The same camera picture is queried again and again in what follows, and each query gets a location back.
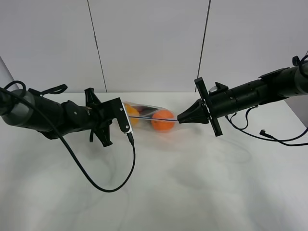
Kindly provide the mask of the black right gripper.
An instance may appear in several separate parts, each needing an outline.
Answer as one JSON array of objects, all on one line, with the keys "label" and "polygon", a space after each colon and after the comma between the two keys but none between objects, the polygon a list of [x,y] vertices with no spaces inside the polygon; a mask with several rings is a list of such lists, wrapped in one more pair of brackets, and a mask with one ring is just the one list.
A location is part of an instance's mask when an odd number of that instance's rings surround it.
[{"label": "black right gripper", "polygon": [[194,82],[201,99],[198,99],[187,110],[179,114],[177,120],[180,124],[208,124],[210,122],[215,136],[221,136],[222,130],[218,118],[237,111],[235,96],[230,89],[215,95],[209,95],[202,77],[195,79]]}]

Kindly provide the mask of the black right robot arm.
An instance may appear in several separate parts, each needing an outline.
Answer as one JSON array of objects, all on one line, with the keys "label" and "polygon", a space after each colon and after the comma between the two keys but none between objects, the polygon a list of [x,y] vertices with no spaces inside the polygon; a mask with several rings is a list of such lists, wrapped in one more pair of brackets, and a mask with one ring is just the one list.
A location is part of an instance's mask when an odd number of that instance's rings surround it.
[{"label": "black right robot arm", "polygon": [[200,94],[191,107],[177,116],[180,124],[211,124],[216,136],[222,135],[218,118],[253,106],[281,101],[308,93],[308,58],[292,58],[293,67],[281,68],[260,76],[257,80],[230,89],[215,83],[207,90],[201,77],[195,79]]}]

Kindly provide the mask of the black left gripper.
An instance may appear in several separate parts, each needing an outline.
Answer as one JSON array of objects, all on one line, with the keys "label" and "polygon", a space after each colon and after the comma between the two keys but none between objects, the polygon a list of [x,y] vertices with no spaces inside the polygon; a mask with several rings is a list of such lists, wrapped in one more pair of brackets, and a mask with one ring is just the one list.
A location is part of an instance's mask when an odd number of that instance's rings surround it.
[{"label": "black left gripper", "polygon": [[93,142],[93,136],[100,140],[103,147],[112,145],[110,140],[110,125],[113,119],[117,119],[120,129],[124,132],[124,106],[121,99],[114,98],[101,102],[94,93],[94,88],[85,90],[86,106],[90,108],[90,114],[94,120],[94,126],[90,132],[90,142]]}]

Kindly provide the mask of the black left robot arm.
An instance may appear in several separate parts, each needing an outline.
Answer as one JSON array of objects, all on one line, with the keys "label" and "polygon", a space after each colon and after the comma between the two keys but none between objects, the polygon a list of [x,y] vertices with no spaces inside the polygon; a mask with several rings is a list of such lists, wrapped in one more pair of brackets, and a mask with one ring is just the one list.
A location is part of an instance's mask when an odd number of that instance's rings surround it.
[{"label": "black left robot arm", "polygon": [[46,94],[61,94],[67,85],[37,91],[34,89],[0,90],[0,116],[11,126],[38,131],[54,140],[74,132],[90,131],[90,141],[96,136],[104,147],[112,145],[110,125],[118,121],[122,132],[131,132],[131,126],[120,98],[101,102],[94,88],[85,90],[85,105],[73,101],[58,103],[45,98]]}]

